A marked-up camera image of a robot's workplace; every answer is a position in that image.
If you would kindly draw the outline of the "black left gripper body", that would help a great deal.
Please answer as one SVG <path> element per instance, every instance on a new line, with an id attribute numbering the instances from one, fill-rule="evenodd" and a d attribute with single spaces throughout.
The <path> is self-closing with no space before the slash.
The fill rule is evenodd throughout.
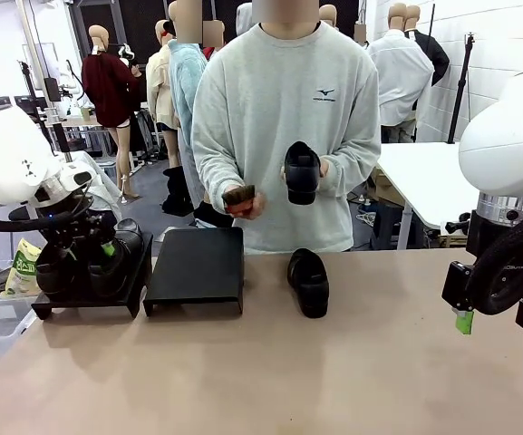
<path id="1" fill-rule="evenodd" d="M 71 220 L 67 219 L 68 215 L 68 212 L 63 212 L 49 216 L 51 220 L 63 220 L 44 230 L 46 255 L 68 250 L 75 255 L 100 254 L 101 243 L 115 237 L 117 219 L 111 211 L 87 209 L 75 213 Z"/>

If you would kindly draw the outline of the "person's left hand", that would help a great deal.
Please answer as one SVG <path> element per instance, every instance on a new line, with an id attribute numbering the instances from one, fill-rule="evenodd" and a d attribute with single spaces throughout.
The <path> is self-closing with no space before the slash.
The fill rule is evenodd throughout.
<path id="1" fill-rule="evenodd" d="M 284 165 L 281 176 L 289 188 L 293 190 L 314 191 L 319 183 L 325 178 L 329 170 L 329 164 L 323 159 L 312 165 Z"/>

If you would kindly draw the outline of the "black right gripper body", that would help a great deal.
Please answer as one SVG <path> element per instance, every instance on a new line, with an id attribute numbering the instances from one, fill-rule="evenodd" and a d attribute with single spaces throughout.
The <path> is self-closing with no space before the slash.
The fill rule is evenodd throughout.
<path id="1" fill-rule="evenodd" d="M 523 297 L 523 220 L 479 256 L 466 290 L 475 305 L 513 305 Z"/>

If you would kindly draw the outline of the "person's right hand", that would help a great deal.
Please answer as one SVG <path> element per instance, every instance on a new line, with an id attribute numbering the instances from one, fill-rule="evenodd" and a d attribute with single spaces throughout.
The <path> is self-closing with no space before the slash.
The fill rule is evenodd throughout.
<path id="1" fill-rule="evenodd" d="M 253 198 L 235 205 L 227 205 L 226 209 L 233 218 L 254 220 L 260 217 L 265 209 L 266 197 L 263 193 L 256 193 Z"/>

